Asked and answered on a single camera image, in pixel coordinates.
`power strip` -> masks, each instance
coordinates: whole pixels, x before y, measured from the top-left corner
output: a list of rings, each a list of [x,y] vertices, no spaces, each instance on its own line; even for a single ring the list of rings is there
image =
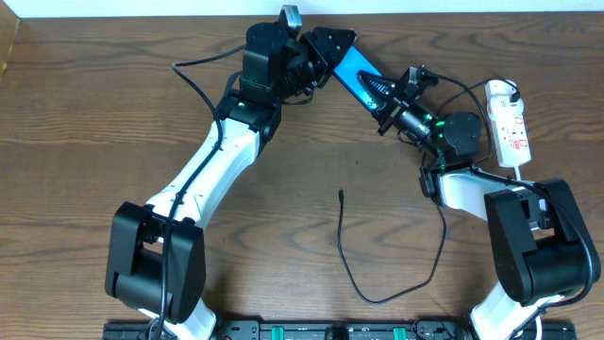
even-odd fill
[[[491,80],[485,86],[487,110],[492,121],[497,161],[499,166],[516,169],[516,179],[520,179],[518,166],[530,161],[529,137],[525,128],[522,98],[511,102],[515,89],[501,80]]]

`wooden tabletop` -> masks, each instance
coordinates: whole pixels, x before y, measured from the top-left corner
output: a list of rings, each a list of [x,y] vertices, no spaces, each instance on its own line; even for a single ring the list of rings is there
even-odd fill
[[[110,320],[143,320],[104,290],[109,226],[125,200],[143,204],[205,140],[210,111],[170,69],[243,43],[275,17],[56,19],[23,22],[0,85],[0,338],[99,338]],[[604,14],[305,16],[304,27],[353,27],[358,47],[400,77],[410,65],[467,84],[515,80],[533,160],[525,179],[570,184],[604,255]],[[217,102],[242,56],[186,73]],[[435,109],[459,89],[427,91]],[[477,95],[484,101],[483,91]],[[461,98],[450,109],[476,111]],[[401,320],[461,316],[496,283],[487,225],[445,209],[449,231],[434,281],[381,306],[354,292],[336,248],[344,187],[344,251],[362,292],[384,298],[426,279],[441,220],[418,184],[421,155],[332,79],[237,178],[206,233],[203,299],[216,312],[266,320]],[[489,171],[508,175],[495,157]],[[604,331],[604,284],[548,319],[579,338]]]

